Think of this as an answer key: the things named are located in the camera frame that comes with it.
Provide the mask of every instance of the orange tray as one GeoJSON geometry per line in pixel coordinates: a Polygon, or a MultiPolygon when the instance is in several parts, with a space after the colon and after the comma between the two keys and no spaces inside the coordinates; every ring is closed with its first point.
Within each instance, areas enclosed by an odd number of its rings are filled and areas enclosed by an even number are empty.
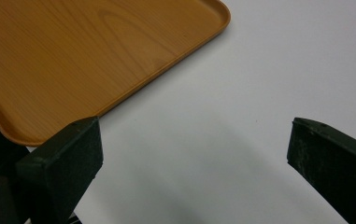
{"type": "Polygon", "coordinates": [[[218,0],[0,0],[0,131],[39,146],[219,34],[218,0]]]}

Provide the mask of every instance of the white table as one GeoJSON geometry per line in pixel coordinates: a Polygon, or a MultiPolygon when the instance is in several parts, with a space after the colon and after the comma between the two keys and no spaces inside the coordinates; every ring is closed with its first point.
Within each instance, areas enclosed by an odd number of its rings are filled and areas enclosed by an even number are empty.
{"type": "Polygon", "coordinates": [[[346,223],[286,153],[294,117],[356,138],[356,0],[223,2],[222,35],[101,118],[83,223],[346,223]]]}

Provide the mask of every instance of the table surface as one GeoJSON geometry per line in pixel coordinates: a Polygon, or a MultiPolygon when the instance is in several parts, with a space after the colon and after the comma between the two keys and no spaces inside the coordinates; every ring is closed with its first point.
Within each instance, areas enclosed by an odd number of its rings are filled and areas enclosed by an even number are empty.
{"type": "Polygon", "coordinates": [[[223,2],[222,35],[101,118],[83,223],[346,223],[286,153],[294,117],[356,138],[356,0],[223,2]]]}

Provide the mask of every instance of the white surface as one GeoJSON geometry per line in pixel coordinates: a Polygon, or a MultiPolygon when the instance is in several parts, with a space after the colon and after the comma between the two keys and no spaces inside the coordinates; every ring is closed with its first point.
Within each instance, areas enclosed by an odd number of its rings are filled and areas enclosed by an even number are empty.
{"type": "Polygon", "coordinates": [[[346,223],[286,160],[294,117],[356,138],[356,0],[224,0],[227,30],[101,119],[83,223],[346,223]]]}

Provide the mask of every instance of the wood grain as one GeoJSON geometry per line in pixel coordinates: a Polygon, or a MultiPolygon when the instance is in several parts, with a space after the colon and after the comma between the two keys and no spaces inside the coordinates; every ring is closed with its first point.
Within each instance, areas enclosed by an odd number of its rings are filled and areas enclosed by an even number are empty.
{"type": "Polygon", "coordinates": [[[219,34],[218,0],[0,0],[0,130],[38,146],[219,34]]]}

